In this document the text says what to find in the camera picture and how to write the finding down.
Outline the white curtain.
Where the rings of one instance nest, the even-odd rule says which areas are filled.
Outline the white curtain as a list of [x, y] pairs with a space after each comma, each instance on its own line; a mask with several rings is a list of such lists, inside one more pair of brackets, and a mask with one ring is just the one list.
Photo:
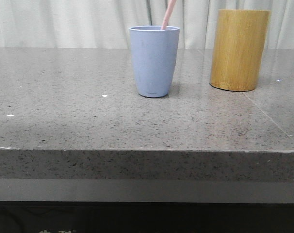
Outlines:
[[[166, 0], [0, 0], [0, 47], [114, 48], [129, 27], [160, 25]], [[269, 10], [266, 46], [294, 49], [294, 0], [179, 0], [179, 46], [211, 49], [220, 9]]]

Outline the blue plastic cup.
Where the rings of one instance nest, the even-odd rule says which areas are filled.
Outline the blue plastic cup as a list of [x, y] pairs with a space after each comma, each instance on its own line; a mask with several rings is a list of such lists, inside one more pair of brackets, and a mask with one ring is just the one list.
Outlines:
[[132, 67], [137, 91], [141, 96], [166, 96], [171, 88], [180, 29], [168, 26], [129, 28]]

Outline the bamboo cylindrical holder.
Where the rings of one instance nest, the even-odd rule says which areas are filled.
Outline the bamboo cylindrical holder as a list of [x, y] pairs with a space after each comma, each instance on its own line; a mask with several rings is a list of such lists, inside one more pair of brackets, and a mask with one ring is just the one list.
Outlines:
[[228, 91], [257, 87], [270, 11], [218, 12], [210, 85]]

